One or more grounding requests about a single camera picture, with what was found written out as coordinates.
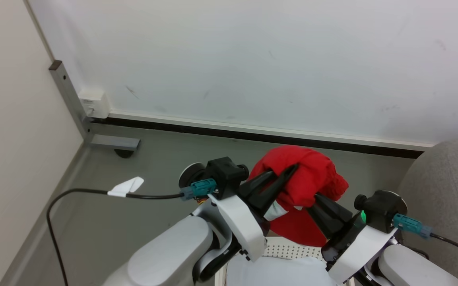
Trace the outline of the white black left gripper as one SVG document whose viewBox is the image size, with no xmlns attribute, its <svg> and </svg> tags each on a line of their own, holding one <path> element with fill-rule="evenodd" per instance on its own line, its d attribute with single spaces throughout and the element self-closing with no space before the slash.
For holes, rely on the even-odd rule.
<svg viewBox="0 0 458 286">
<path fill-rule="evenodd" d="M 249 178 L 240 185 L 239 197 L 253 196 L 254 210 L 265 214 L 297 169 L 298 165 L 291 165 L 278 175 L 269 170 Z M 265 235 L 244 201 L 236 195 L 225 199 L 216 199 L 213 194 L 208 197 L 208 206 L 214 209 L 208 222 L 225 239 L 223 246 L 209 252 L 209 262 L 227 262 L 240 250 L 251 262 L 260 259 L 267 247 Z"/>
</svg>

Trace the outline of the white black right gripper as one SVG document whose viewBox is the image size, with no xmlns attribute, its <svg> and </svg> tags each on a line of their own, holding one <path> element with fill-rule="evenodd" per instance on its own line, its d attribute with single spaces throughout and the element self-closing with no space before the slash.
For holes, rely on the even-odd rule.
<svg viewBox="0 0 458 286">
<path fill-rule="evenodd" d="M 307 213 L 329 240 L 342 229 L 346 222 L 350 221 L 353 214 L 323 194 L 316 193 L 314 197 L 315 203 L 313 207 L 307 209 Z M 373 262 L 375 256 L 379 258 L 390 244 L 397 243 L 394 239 L 397 230 L 393 228 L 387 234 L 371 226 L 365 226 L 341 255 L 335 250 L 329 250 L 326 244 L 321 253 L 326 263 L 333 264 L 328 270 L 329 277 L 336 285 L 341 285 L 363 269 L 362 284 L 367 281 L 367 276 L 371 278 L 371 282 L 375 281 L 378 285 L 398 284 L 398 280 L 394 277 L 378 278 L 367 271 L 369 270 L 368 262 Z"/>
</svg>

